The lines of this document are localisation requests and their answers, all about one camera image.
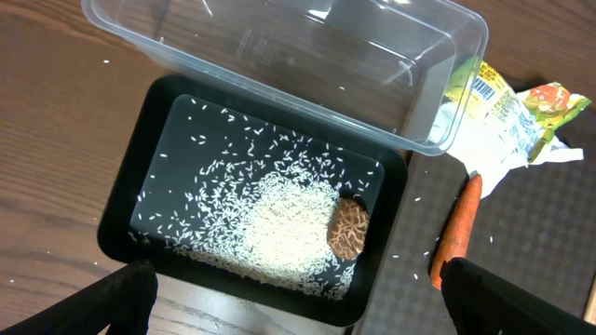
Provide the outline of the orange carrot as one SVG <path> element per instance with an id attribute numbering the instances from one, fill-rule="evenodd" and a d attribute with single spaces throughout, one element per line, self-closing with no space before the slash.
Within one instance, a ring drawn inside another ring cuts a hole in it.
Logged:
<path id="1" fill-rule="evenodd" d="M 443 264 L 452 258 L 465 258 L 467 255 L 481 191 L 482 177 L 476 174 L 467 182 L 446 226 L 430 271 L 431 284 L 438 290 L 441 290 L 440 271 Z"/>

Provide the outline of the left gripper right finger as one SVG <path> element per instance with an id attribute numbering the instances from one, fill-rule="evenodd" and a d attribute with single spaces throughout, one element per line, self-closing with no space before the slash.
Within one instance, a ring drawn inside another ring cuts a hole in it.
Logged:
<path id="1" fill-rule="evenodd" d="M 440 290 L 459 335 L 595 335 L 595 326 L 464 258 L 442 265 Z"/>

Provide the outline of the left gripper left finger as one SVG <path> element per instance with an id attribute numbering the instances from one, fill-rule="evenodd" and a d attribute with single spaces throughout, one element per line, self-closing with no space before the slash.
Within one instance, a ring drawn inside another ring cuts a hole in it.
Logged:
<path id="1" fill-rule="evenodd" d="M 148 260 L 132 262 L 3 334 L 147 333 L 156 302 L 156 270 Z"/>

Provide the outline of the brown mushroom food scrap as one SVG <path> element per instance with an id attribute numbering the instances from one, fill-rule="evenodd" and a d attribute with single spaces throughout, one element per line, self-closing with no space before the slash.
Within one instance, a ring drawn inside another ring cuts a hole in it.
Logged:
<path id="1" fill-rule="evenodd" d="M 341 198 L 327 233 L 332 253 L 342 260 L 356 259 L 364 250 L 369 223 L 369 214 L 363 206 L 354 198 Z"/>

